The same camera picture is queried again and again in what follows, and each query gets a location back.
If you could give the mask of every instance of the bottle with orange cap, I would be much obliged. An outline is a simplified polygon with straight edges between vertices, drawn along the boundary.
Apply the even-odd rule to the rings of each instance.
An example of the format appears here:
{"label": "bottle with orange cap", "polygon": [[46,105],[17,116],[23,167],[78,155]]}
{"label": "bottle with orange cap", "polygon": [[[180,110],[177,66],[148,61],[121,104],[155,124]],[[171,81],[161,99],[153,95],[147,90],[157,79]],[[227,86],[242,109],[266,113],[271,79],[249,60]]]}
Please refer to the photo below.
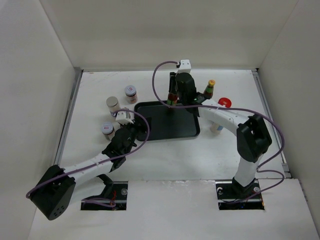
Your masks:
{"label": "bottle with orange cap", "polygon": [[214,87],[215,87],[216,81],[215,80],[209,80],[208,85],[206,86],[203,94],[208,98],[211,99],[214,95]]}
{"label": "bottle with orange cap", "polygon": [[[221,106],[223,106],[225,108],[230,108],[232,102],[229,98],[222,97],[219,99],[218,104],[220,104]],[[214,134],[220,134],[222,129],[224,129],[224,127],[219,125],[218,123],[215,123],[215,122],[210,127],[211,132],[213,132]]]}

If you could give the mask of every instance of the orange cap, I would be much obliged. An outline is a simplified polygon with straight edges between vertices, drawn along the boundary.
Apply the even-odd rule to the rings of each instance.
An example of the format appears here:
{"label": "orange cap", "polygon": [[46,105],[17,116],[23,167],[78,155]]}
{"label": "orange cap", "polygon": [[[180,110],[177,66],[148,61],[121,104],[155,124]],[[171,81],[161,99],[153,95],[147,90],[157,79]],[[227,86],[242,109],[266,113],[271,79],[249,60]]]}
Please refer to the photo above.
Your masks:
{"label": "orange cap", "polygon": [[209,80],[208,84],[209,84],[210,86],[214,86],[214,85],[216,84],[216,81],[213,80],[213,79],[211,79],[211,80]]}

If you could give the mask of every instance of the bottle with red cap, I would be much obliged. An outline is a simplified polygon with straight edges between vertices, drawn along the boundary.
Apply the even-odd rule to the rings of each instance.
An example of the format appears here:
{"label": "bottle with red cap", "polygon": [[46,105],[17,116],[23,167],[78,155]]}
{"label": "bottle with red cap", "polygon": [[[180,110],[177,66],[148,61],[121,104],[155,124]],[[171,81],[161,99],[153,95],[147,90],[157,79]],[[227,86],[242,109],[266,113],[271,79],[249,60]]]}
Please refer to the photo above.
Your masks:
{"label": "bottle with red cap", "polygon": [[[230,108],[232,102],[229,98],[222,97],[219,99],[218,104],[220,104],[221,106],[223,106],[225,108]],[[213,132],[214,134],[220,134],[222,129],[224,129],[224,127],[219,125],[218,123],[215,123],[215,122],[210,127],[211,132]]]}

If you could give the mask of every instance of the black tray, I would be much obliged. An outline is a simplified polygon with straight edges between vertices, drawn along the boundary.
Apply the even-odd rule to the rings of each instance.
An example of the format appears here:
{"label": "black tray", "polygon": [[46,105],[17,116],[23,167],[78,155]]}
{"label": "black tray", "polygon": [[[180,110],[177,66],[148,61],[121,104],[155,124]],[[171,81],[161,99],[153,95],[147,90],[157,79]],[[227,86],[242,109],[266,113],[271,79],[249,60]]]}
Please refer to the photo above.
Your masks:
{"label": "black tray", "polygon": [[[147,101],[137,103],[134,111],[145,118],[151,117],[148,141],[190,138],[200,133],[198,117],[183,108],[173,109],[162,105],[159,101]],[[136,139],[144,141],[146,134],[140,134]]]}

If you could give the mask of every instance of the bolt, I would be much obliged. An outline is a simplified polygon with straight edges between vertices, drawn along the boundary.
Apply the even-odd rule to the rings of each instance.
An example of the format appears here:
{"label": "bolt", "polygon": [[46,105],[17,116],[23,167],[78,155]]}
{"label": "bolt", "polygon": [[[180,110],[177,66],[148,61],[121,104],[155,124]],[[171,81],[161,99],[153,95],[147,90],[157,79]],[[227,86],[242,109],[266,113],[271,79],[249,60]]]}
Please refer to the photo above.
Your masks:
{"label": "bolt", "polygon": [[223,188],[222,187],[218,187],[217,189],[216,189],[216,192],[218,193],[218,195],[222,195],[223,194]]}
{"label": "bolt", "polygon": [[253,189],[253,191],[254,191],[255,193],[258,193],[258,192],[260,192],[260,188],[257,187],[257,186],[255,186],[254,189]]}
{"label": "bolt", "polygon": [[122,195],[127,195],[127,194],[128,194],[128,190],[125,189],[125,188],[122,188],[122,189],[121,189],[121,194],[122,194]]}

